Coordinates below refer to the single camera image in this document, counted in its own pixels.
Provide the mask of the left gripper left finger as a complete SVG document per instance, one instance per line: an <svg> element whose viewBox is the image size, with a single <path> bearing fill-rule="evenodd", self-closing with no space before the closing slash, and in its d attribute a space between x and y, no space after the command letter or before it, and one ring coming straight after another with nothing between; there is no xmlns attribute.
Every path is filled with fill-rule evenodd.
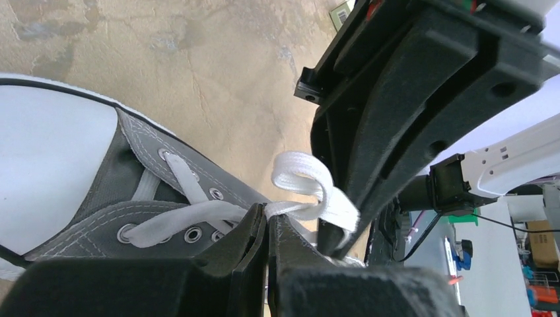
<svg viewBox="0 0 560 317"><path fill-rule="evenodd" d="M263 205L193 258L50 260L32 265L2 316L261 316L267 254Z"/></svg>

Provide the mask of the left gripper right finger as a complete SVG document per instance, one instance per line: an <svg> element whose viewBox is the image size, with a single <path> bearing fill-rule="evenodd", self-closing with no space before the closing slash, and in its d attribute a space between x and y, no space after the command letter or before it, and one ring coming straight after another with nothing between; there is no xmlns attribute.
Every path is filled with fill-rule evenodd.
<svg viewBox="0 0 560 317"><path fill-rule="evenodd" d="M446 278L402 265L341 267L272 217L268 305L272 316L463 316Z"/></svg>

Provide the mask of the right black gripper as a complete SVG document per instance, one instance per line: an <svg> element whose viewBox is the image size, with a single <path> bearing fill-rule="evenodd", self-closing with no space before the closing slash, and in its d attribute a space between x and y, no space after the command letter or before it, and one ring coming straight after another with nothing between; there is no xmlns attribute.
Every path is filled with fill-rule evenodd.
<svg viewBox="0 0 560 317"><path fill-rule="evenodd" d="M498 1L358 1L295 94L318 105L313 154L360 212L322 221L340 258L422 169L483 122L535 94L559 60L544 22Z"/></svg>

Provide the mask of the grey canvas sneaker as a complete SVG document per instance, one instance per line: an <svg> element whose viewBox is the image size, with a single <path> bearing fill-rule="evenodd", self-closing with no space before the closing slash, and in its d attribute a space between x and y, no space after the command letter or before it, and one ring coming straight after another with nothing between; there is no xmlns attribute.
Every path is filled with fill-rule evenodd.
<svg viewBox="0 0 560 317"><path fill-rule="evenodd" d="M171 131L65 83L1 74L1 278L33 262L186 258L266 198Z"/></svg>

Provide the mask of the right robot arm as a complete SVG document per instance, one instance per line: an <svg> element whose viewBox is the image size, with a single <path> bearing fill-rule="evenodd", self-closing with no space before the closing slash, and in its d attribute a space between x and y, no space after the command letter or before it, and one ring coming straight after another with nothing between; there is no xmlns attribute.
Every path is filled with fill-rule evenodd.
<svg viewBox="0 0 560 317"><path fill-rule="evenodd" d="M356 1L295 89L317 111L315 157L359 208L354 233L321 221L318 250L342 258L396 199L465 215L559 169L559 117L498 143L436 157L558 74L541 39L554 1Z"/></svg>

